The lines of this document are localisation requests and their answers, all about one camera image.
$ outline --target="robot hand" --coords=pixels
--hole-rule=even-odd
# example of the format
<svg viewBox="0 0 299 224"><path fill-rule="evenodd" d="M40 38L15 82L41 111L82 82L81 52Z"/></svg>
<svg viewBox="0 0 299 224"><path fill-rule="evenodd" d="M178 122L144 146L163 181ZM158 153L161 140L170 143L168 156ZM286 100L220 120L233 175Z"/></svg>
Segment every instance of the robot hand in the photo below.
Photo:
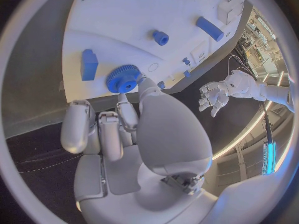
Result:
<svg viewBox="0 0 299 224"><path fill-rule="evenodd" d="M215 117L220 108L228 103L228 97L254 98L259 101L266 100L266 83L256 82L254 78L240 70L233 70L224 81L210 82L201 87L199 111L213 106L212 117Z"/></svg>
<svg viewBox="0 0 299 224"><path fill-rule="evenodd" d="M199 89L201 99L199 102L199 111L213 106L212 117L215 117L221 107L228 103L227 87L224 82L210 82Z"/></svg>

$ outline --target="humanoid robot arm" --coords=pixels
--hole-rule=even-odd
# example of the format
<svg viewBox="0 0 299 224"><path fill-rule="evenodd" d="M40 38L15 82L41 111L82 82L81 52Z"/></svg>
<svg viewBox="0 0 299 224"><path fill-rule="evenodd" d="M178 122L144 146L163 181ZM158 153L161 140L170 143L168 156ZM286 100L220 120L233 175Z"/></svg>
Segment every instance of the humanoid robot arm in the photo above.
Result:
<svg viewBox="0 0 299 224"><path fill-rule="evenodd" d="M289 87L267 86L265 82L255 81L252 76L243 71L233 70L224 81L210 82L200 89L199 111L213 107L212 117L228 103L228 97L254 98L259 101L273 101L294 112L291 91Z"/></svg>

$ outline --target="blue rectangular block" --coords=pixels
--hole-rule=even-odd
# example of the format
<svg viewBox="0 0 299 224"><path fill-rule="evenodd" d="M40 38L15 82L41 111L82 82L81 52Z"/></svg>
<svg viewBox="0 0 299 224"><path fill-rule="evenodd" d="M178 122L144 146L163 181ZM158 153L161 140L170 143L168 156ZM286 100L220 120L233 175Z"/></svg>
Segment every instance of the blue rectangular block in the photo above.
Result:
<svg viewBox="0 0 299 224"><path fill-rule="evenodd" d="M81 78L82 81L93 81L98 68L98 59L91 49L82 52Z"/></svg>

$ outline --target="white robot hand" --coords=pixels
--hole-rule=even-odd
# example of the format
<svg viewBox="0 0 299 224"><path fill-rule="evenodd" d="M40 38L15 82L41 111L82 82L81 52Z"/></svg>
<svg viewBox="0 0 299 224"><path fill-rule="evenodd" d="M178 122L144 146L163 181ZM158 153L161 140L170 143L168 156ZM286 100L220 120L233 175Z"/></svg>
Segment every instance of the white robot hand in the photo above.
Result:
<svg viewBox="0 0 299 224"><path fill-rule="evenodd" d="M224 81L210 82L201 87L199 111L213 106L212 117L215 117L220 108L228 103L228 97L254 98L259 101L266 100L266 83L256 82L254 78L243 71L233 70Z"/></svg>

